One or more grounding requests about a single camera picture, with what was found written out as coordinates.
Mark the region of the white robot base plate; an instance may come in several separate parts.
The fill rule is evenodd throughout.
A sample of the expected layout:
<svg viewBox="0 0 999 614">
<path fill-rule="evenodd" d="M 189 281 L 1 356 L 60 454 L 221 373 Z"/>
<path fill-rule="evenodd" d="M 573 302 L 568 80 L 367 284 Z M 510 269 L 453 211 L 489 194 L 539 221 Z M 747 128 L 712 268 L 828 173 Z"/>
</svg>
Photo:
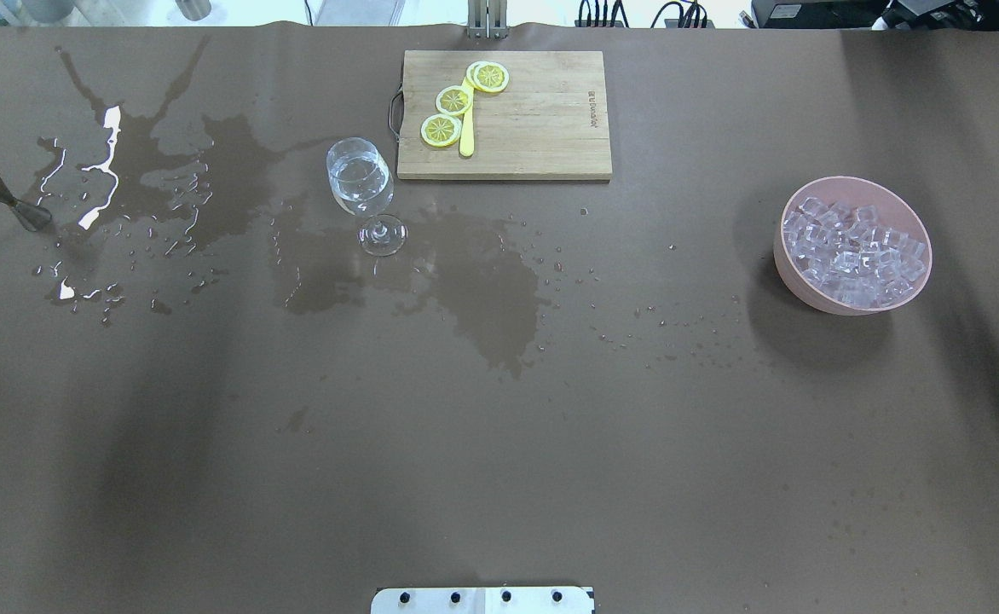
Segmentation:
<svg viewBox="0 0 999 614">
<path fill-rule="evenodd" d="M 592 588 L 495 586 L 386 588 L 371 613 L 597 613 Z"/>
</svg>

